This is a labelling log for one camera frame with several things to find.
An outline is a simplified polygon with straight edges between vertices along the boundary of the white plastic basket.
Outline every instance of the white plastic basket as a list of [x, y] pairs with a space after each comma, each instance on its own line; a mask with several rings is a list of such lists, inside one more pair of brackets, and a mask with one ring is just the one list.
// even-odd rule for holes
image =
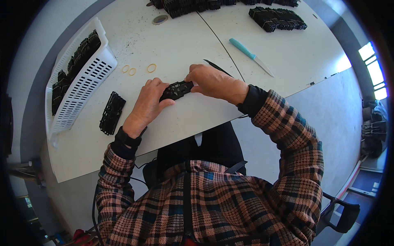
[[[64, 95], [56, 115], [52, 116], [52, 85], [58, 81], [58, 72], [63, 70], [67, 73], [67, 65], [71, 56], [74, 55], [80, 43], [94, 30], [97, 31], [101, 45], [75, 77]], [[59, 53], [52, 75], [46, 85], [45, 127], [48, 140], [52, 139], [52, 136], [58, 132], [71, 129], [86, 102], [115, 69], [117, 63], [108, 46], [104, 28], [97, 17], [78, 30]]]

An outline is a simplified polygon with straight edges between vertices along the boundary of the hand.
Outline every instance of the hand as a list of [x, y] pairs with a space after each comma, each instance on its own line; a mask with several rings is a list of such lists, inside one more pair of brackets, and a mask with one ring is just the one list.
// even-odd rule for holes
[[165, 99], [159, 102], [163, 91], [169, 86], [159, 78], [148, 80], [141, 88], [133, 111], [126, 118], [123, 124], [123, 131], [131, 138], [137, 138], [144, 128], [160, 114], [163, 108], [174, 105], [172, 99]]
[[247, 83], [203, 64], [190, 65], [185, 81], [198, 84], [191, 89], [191, 92], [223, 99], [234, 105], [243, 103], [249, 91]]

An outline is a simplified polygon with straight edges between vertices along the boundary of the teal knife handle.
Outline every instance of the teal knife handle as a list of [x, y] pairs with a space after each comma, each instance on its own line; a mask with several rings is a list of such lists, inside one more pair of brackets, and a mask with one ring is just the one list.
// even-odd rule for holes
[[256, 55], [250, 53], [250, 51], [248, 51], [247, 48], [245, 48], [245, 46], [243, 46], [240, 42], [238, 42], [234, 38], [231, 38], [229, 41], [235, 47], [237, 47], [240, 51], [242, 51], [245, 55], [249, 56], [249, 58], [251, 58], [252, 60], [254, 60], [256, 58]]

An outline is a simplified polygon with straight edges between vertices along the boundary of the black wristband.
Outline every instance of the black wristband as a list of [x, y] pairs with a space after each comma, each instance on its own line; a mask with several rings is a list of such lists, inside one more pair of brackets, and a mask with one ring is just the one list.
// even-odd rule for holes
[[267, 97], [268, 92], [257, 86], [249, 85], [249, 91], [244, 102], [237, 105], [238, 111], [249, 115], [250, 118], [253, 118], [263, 107]]
[[141, 144], [142, 141], [141, 136], [145, 132], [145, 130], [146, 128], [137, 138], [133, 139], [123, 131], [123, 127], [121, 126], [118, 133], [115, 135], [115, 141], [111, 143], [112, 151], [120, 158], [126, 160], [134, 159], [138, 146]]

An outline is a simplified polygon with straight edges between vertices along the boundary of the white table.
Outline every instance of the white table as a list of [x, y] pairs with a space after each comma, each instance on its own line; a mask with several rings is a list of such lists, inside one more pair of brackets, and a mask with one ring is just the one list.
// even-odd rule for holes
[[[237, 3], [234, 6], [222, 6], [214, 13], [202, 12], [201, 16], [221, 40], [246, 83], [264, 90], [273, 89], [281, 96], [288, 97], [308, 88], [311, 82], [321, 82], [325, 77], [351, 67], [341, 45], [326, 24], [305, 2], [298, 4], [298, 7], [289, 7]], [[249, 10], [256, 6], [292, 10], [308, 27], [292, 31], [276, 29], [267, 33], [249, 16]], [[275, 77], [271, 77], [233, 46], [229, 42], [230, 38], [235, 38], [256, 54]]]
[[[145, 5], [146, 2], [139, 0], [132, 3], [128, 0], [116, 0], [96, 15], [106, 31], [118, 67], [90, 98], [72, 129], [59, 134], [58, 148], [48, 145], [52, 169], [58, 182], [97, 171], [102, 165], [103, 153], [113, 141], [113, 135], [102, 133], [99, 122], [112, 91], [116, 91], [126, 100], [115, 130], [117, 132], [148, 79], [159, 77], [167, 83], [182, 81], [189, 71], [189, 65], [204, 63], [203, 59], [216, 63], [235, 78], [241, 79], [226, 50], [204, 20], [222, 41], [247, 83], [264, 89], [273, 88], [283, 96], [294, 94], [305, 89], [310, 82], [317, 83], [324, 76], [336, 73], [333, 63], [344, 55], [334, 35], [321, 20], [312, 16], [314, 12], [305, 3], [300, 4], [302, 14], [297, 13], [307, 23], [307, 30], [276, 30], [274, 33], [265, 33], [254, 23], [248, 16], [249, 9], [254, 6], [245, 6], [243, 3], [222, 6], [218, 11], [203, 12], [201, 15], [204, 20], [197, 13], [191, 13], [176, 19], [169, 18], [160, 25], [153, 25], [153, 18], [167, 13], [163, 9]], [[316, 21], [306, 17], [307, 14]], [[235, 29], [232, 24], [235, 20], [242, 23], [242, 26]], [[231, 37], [257, 53], [276, 77], [271, 78], [265, 74], [257, 64], [232, 47], [228, 42]], [[317, 38], [318, 41], [322, 38], [325, 40], [323, 43], [313, 42]], [[269, 47], [264, 49], [264, 53], [258, 49], [263, 47], [263, 42]], [[293, 62], [295, 59], [298, 59], [299, 64], [284, 62]], [[151, 63], [157, 64], [157, 69], [148, 73], [147, 67]], [[136, 68], [136, 74], [129, 76], [122, 73], [125, 65]], [[178, 99], [174, 106], [164, 109], [156, 120], [149, 124], [137, 155], [156, 150], [241, 115], [235, 106], [223, 100], [201, 94], [187, 94]]]

